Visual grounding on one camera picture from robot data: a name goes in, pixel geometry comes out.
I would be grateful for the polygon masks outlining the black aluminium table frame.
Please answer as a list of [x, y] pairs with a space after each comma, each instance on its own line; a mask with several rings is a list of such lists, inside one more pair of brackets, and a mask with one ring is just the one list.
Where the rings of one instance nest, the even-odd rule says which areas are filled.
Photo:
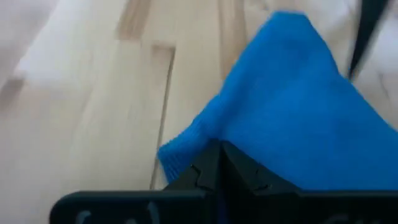
[[371, 43], [371, 38], [391, 0], [360, 0], [358, 31], [349, 65], [348, 79], [353, 81]]

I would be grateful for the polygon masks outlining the blue microfiber towel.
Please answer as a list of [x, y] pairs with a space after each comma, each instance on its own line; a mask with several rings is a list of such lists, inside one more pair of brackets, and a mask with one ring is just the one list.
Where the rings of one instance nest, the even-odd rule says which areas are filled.
[[168, 182], [212, 140], [298, 187], [294, 224], [398, 224], [398, 131], [339, 74], [303, 14], [274, 13], [221, 91], [160, 148]]

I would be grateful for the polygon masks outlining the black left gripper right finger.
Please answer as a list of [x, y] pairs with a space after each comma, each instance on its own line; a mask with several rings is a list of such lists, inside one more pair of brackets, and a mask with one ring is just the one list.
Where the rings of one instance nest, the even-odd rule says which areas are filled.
[[294, 224], [300, 221], [294, 184], [230, 142], [221, 143], [222, 188], [230, 224]]

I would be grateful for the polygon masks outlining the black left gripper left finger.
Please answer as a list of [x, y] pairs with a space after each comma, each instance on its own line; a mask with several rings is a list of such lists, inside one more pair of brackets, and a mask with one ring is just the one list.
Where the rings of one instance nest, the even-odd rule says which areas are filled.
[[177, 179], [165, 187], [175, 197], [165, 224], [217, 224], [221, 142], [212, 140]]

